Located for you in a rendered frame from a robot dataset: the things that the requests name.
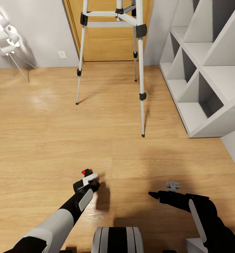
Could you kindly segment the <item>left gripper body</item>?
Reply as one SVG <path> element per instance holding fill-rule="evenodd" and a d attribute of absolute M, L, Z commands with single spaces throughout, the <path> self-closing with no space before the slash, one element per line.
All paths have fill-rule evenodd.
<path fill-rule="evenodd" d="M 87 184 L 87 186 L 91 187 L 93 192 L 99 189 L 96 181 L 94 181 L 93 183 Z"/>

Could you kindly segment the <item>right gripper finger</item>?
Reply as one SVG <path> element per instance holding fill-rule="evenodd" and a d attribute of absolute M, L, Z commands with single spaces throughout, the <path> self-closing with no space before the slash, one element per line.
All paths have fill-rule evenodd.
<path fill-rule="evenodd" d="M 151 195 L 155 199 L 159 199 L 160 197 L 160 192 L 148 192 L 149 195 Z"/>

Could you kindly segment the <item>digital camera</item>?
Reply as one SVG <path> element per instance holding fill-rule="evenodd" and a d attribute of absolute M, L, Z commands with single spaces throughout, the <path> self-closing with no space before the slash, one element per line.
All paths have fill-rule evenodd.
<path fill-rule="evenodd" d="M 84 174 L 85 177 L 87 177 L 87 176 L 89 176 L 89 175 L 92 174 L 91 171 L 90 171 L 90 169 L 86 169 L 82 173 Z M 93 183 L 93 182 L 94 182 L 94 180 L 89 181 L 89 183 Z M 74 183 L 73 184 L 74 192 L 77 193 L 77 189 L 79 189 L 79 188 L 81 188 L 83 186 L 84 186 L 83 185 L 83 180 L 80 180 L 80 181 Z"/>

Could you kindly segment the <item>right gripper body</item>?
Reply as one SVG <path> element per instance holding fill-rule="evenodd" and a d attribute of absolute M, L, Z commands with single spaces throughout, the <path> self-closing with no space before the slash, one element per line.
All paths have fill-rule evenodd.
<path fill-rule="evenodd" d="M 180 193 L 177 193 L 177 192 L 172 192 L 172 191 L 167 192 L 167 191 L 160 190 L 160 203 L 168 204 L 180 209 L 177 202 L 179 195 Z"/>

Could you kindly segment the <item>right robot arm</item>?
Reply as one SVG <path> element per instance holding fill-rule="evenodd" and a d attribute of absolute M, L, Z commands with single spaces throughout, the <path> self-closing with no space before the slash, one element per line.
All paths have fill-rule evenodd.
<path fill-rule="evenodd" d="M 235 235 L 217 216 L 217 209 L 208 196 L 177 193 L 176 189 L 181 188 L 178 182 L 169 181 L 166 187 L 167 191 L 148 194 L 155 199 L 160 198 L 160 203 L 192 213 L 208 253 L 235 253 Z"/>

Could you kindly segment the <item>camera tripod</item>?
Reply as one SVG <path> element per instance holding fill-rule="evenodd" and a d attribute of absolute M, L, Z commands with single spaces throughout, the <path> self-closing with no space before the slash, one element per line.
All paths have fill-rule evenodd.
<path fill-rule="evenodd" d="M 85 37 L 85 27 L 88 23 L 88 17 L 92 16 L 103 16 L 103 17 L 116 17 L 117 21 L 125 20 L 133 25 L 134 32 L 134 63 L 135 63 L 135 81 L 136 79 L 136 39 L 138 38 L 139 45 L 139 71 L 140 71 L 140 100 L 141 100 L 141 118 L 142 118 L 142 137 L 145 137 L 144 133 L 144 109 L 143 101 L 147 98 L 146 92 L 143 90 L 143 36 L 147 34 L 147 26 L 143 24 L 143 1 L 142 0 L 132 0 L 132 4 L 123 9 L 123 0 L 117 0 L 116 11 L 114 12 L 98 12 L 98 11 L 87 11 L 88 0 L 83 0 L 83 11 L 81 12 L 80 23 L 82 24 L 82 38 L 81 38 L 81 51 L 80 51 L 80 64 L 77 69 L 77 75 L 79 76 L 78 82 L 78 93 L 77 93 L 77 102 L 79 97 L 79 87 L 80 87 L 80 77 L 82 72 L 82 56 L 83 56 L 83 46 L 84 46 L 84 37 Z M 132 16 L 127 15 L 128 12 L 132 12 Z"/>

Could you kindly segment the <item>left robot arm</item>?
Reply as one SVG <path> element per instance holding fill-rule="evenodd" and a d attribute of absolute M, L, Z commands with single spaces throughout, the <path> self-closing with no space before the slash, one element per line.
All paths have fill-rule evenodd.
<path fill-rule="evenodd" d="M 92 200 L 93 193 L 99 189 L 99 182 L 89 183 L 97 177 L 96 173 L 84 177 L 84 186 L 77 189 L 76 194 L 4 253 L 59 253 L 72 228 Z"/>

